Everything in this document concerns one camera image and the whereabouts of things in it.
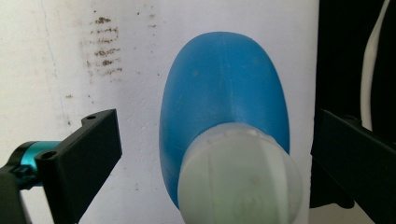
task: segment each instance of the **teal metal part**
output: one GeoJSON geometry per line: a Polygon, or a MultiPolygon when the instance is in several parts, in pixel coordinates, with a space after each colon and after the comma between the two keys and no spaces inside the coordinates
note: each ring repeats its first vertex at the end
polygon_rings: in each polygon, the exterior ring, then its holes
{"type": "Polygon", "coordinates": [[[60,141],[40,141],[33,143],[23,154],[21,165],[30,165],[35,172],[37,172],[37,165],[35,164],[35,156],[45,150],[51,150],[58,146],[60,141]]]}

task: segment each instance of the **white cable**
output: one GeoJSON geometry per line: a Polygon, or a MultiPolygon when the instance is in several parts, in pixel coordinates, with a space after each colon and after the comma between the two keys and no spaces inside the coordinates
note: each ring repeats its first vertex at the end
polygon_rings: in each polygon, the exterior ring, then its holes
{"type": "Polygon", "coordinates": [[[373,73],[375,68],[375,59],[378,49],[378,39],[381,32],[382,21],[387,11],[390,0],[385,0],[382,5],[381,12],[375,23],[375,27],[370,34],[364,51],[363,68],[361,71],[361,121],[362,126],[368,130],[372,130],[371,118],[371,89],[373,83],[373,73]]]}

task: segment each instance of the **white cap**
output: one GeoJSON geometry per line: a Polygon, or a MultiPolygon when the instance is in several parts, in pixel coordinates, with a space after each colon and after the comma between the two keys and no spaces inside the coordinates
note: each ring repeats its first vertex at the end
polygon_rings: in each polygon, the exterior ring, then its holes
{"type": "Polygon", "coordinates": [[[226,123],[189,146],[178,182],[186,224],[292,223],[302,201],[294,162],[272,138],[226,123]]]}

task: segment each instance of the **screw hole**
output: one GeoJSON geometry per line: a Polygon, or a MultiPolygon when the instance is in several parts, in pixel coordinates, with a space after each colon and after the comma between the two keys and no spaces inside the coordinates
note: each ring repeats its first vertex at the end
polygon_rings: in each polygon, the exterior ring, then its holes
{"type": "Polygon", "coordinates": [[[49,151],[49,152],[46,152],[46,153],[44,153],[44,154],[41,156],[41,159],[43,159],[43,160],[49,159],[49,158],[55,156],[55,154],[56,154],[56,151],[49,151]]]}

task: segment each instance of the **blue bottle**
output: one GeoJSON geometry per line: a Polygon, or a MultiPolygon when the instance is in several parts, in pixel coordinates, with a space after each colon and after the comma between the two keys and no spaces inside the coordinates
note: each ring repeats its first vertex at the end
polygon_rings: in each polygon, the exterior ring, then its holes
{"type": "Polygon", "coordinates": [[[301,180],[289,150],[265,51],[234,33],[191,40],[172,65],[160,121],[163,180],[186,223],[290,223],[301,180]]]}

